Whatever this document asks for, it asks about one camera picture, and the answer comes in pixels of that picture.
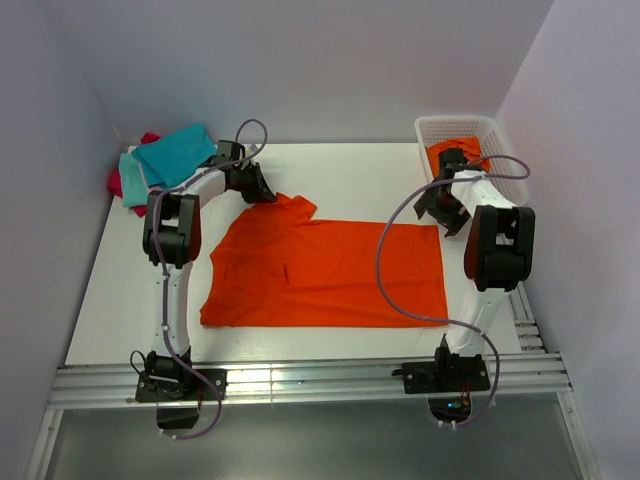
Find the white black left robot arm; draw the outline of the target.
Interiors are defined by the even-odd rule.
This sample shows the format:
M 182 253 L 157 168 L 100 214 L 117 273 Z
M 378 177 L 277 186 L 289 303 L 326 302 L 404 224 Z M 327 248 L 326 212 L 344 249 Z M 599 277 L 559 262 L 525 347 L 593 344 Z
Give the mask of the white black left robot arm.
M 201 207 L 227 191 L 240 193 L 250 205 L 275 202 L 254 160 L 260 151 L 248 151 L 236 140 L 221 141 L 187 180 L 167 192 L 149 194 L 142 245 L 156 275 L 159 324 L 143 376 L 172 399 L 190 395 L 197 382 L 187 303 L 189 277 L 202 245 Z

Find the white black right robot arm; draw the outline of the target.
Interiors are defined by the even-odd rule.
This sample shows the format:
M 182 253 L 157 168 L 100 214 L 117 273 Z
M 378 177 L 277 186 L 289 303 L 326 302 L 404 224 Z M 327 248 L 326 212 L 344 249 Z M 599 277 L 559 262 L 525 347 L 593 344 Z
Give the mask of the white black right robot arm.
M 463 267 L 470 287 L 461 307 L 461 323 L 448 327 L 434 360 L 406 364 L 405 390 L 412 393 L 487 391 L 489 374 L 482 359 L 485 340 L 508 294 L 532 269 L 535 213 L 518 206 L 493 185 L 481 161 L 460 148 L 438 154 L 438 172 L 414 204 L 448 237 L 470 226 Z

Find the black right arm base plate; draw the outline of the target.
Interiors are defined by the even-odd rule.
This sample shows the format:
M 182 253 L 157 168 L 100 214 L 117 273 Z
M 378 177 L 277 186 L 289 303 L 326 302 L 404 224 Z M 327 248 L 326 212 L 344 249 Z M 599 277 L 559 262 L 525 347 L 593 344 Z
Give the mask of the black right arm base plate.
M 491 390 L 486 364 L 480 355 L 426 362 L 405 362 L 392 373 L 402 379 L 407 395 L 444 394 L 429 398 L 429 410 L 438 422 L 460 424 L 472 415 L 473 392 Z

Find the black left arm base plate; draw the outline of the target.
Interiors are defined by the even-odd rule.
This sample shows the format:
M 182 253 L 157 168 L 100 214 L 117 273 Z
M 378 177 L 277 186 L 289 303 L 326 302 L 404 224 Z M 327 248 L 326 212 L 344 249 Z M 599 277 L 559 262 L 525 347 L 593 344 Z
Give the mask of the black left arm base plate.
M 137 404 L 156 405 L 156 423 L 163 430 L 188 430 L 200 417 L 205 401 L 217 401 L 214 391 L 202 380 L 187 387 L 177 383 L 139 378 L 134 396 Z

